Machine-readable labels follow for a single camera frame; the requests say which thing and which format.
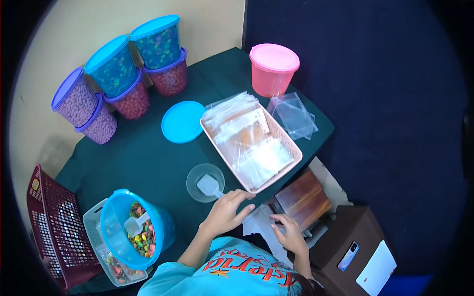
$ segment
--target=white plastic scoop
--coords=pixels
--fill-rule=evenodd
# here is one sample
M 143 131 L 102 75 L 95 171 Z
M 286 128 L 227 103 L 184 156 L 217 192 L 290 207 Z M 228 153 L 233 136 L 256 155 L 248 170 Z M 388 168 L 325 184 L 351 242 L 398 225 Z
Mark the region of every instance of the white plastic scoop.
M 130 237 L 134 237 L 142 232 L 143 223 L 148 219 L 150 219 L 150 217 L 148 216 L 148 212 L 145 212 L 139 218 L 130 217 L 129 219 L 127 219 L 123 224 L 123 227 L 125 227 L 125 230 L 128 232 L 128 235 L 130 235 Z
M 205 196 L 220 198 L 223 194 L 219 190 L 219 182 L 208 174 L 205 174 L 198 182 L 198 188 Z

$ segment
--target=cardboard box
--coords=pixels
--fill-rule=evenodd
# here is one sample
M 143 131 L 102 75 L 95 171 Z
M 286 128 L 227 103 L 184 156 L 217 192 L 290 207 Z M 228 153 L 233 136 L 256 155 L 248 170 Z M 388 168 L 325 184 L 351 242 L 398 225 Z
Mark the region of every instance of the cardboard box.
M 385 236 L 368 206 L 338 206 L 334 223 L 310 249 L 314 279 L 331 296 L 367 296 L 356 279 L 382 240 Z M 359 244 L 359 250 L 347 269 L 341 271 L 337 265 L 353 242 Z

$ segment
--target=maroon basket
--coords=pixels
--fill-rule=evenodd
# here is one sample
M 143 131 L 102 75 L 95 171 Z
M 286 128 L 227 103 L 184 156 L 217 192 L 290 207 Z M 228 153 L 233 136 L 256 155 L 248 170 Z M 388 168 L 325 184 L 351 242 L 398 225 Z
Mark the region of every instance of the maroon basket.
M 36 246 L 65 291 L 102 272 L 87 238 L 74 193 L 41 170 L 31 176 L 27 205 Z

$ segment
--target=hair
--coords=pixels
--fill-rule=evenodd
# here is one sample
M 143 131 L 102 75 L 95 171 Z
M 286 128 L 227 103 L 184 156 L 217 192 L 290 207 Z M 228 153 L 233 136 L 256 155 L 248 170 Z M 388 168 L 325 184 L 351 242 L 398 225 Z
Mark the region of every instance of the hair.
M 288 289 L 288 296 L 329 296 L 315 280 L 307 279 L 299 273 L 289 272 L 299 285 Z

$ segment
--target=tiled floor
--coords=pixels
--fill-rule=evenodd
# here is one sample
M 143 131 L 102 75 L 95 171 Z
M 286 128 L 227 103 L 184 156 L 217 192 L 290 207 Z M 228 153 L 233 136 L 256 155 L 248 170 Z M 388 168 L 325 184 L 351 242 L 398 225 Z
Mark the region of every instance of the tiled floor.
M 338 205 L 353 205 L 347 200 L 347 194 L 317 157 L 310 163 L 310 169 L 323 186 L 324 192 L 332 203 L 332 208 L 329 210 L 330 213 L 334 213 Z M 272 227 L 270 226 L 270 224 L 273 223 L 269 218 L 270 214 L 272 214 L 272 212 L 267 205 L 261 205 L 256 208 L 243 221 L 244 235 L 260 233 L 274 256 L 285 262 L 288 266 L 293 267 L 293 263 L 291 263 L 286 256 L 286 250 L 283 249 L 283 246 L 278 242 L 273 233 Z M 326 230 L 327 228 L 323 227 L 321 231 L 313 235 L 312 238 L 309 238 L 306 241 L 308 246 L 312 247 Z

